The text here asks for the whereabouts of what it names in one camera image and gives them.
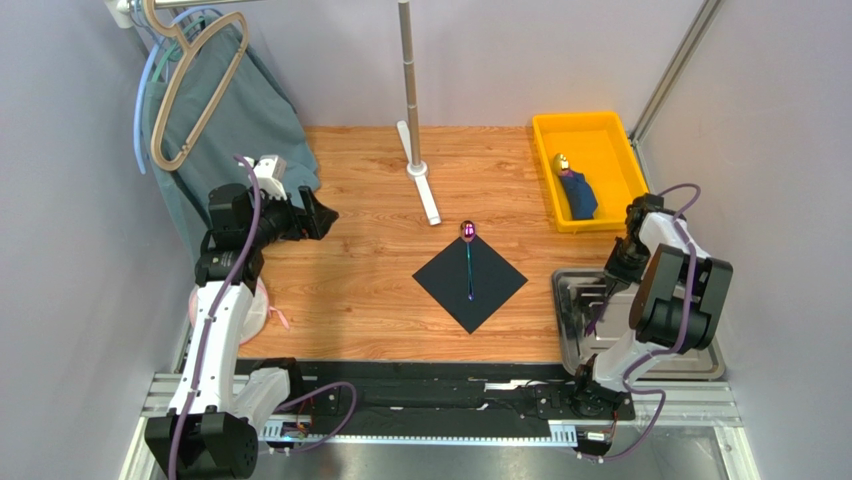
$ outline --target yellow tray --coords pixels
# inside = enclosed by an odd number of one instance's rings
[[[536,115],[533,133],[544,180],[560,232],[621,230],[627,205],[648,192],[639,163],[615,112]],[[592,220],[573,220],[565,191],[552,167],[553,157],[568,158],[595,192],[598,209]]]

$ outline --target teal cloth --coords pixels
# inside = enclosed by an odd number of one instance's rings
[[[167,159],[174,158],[234,57],[242,40],[234,27],[218,32],[205,44],[178,88],[162,146]],[[151,135],[167,85],[148,83],[142,112],[145,145]],[[207,197],[228,183],[250,185],[235,154],[252,157],[279,155],[287,161],[281,183],[293,204],[303,206],[298,188],[320,186],[317,162],[305,132],[281,86],[249,47],[222,100],[214,110],[186,161],[175,172],[153,164],[166,207],[195,262],[208,229]]]

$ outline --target white wall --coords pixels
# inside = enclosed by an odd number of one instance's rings
[[[852,468],[850,78],[852,3],[726,2],[644,147],[734,265],[719,337],[766,479]]]
[[[97,0],[0,29],[0,478],[117,477],[190,262],[130,131],[143,59]]]
[[[413,0],[424,125],[615,110],[632,128],[701,0]],[[308,125],[405,117],[396,0],[240,5]]]

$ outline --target robotic arm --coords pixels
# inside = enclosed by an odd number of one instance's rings
[[[206,338],[205,329],[193,331],[184,376],[169,403],[168,415],[149,420],[145,429],[148,447],[168,472],[178,415],[187,395],[194,392],[178,444],[177,472],[181,479],[249,478],[257,461],[257,429],[290,395],[288,371],[271,366],[252,372],[245,388],[236,398],[233,396],[240,327],[263,267],[261,249],[276,240],[320,240],[338,218],[337,212],[320,204],[308,187],[299,189],[304,210],[294,207],[277,180],[284,167],[284,160],[275,156],[263,157],[254,165],[261,205],[252,205],[251,190],[241,184],[210,192],[208,210],[213,227],[202,241],[201,257],[195,266],[198,318],[206,316],[249,238],[254,208],[261,208],[261,216],[248,256],[233,277],[231,288],[225,290]],[[204,348],[201,364],[196,363],[199,348]],[[194,389],[193,376],[200,379]]]
[[[674,214],[664,208],[661,196],[651,194],[636,198],[627,208],[627,236],[616,239],[604,283],[607,296],[639,283],[630,330],[578,368],[571,399],[578,415],[615,412],[628,398],[627,386],[654,365],[693,348],[703,350],[713,340],[733,268],[698,247],[680,218],[685,242],[672,221]],[[694,246],[696,263],[692,289],[686,292],[688,243]],[[677,345],[684,295],[689,295],[686,337],[677,351],[671,351]]]

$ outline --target wooden table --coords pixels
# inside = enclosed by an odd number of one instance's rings
[[[434,127],[423,158],[443,223],[430,227],[396,129],[311,128],[323,204],[340,219],[322,241],[264,250],[269,318],[242,357],[558,362],[550,276],[602,267],[616,232],[556,232],[528,128]],[[469,335],[412,278],[462,220],[529,282]]]

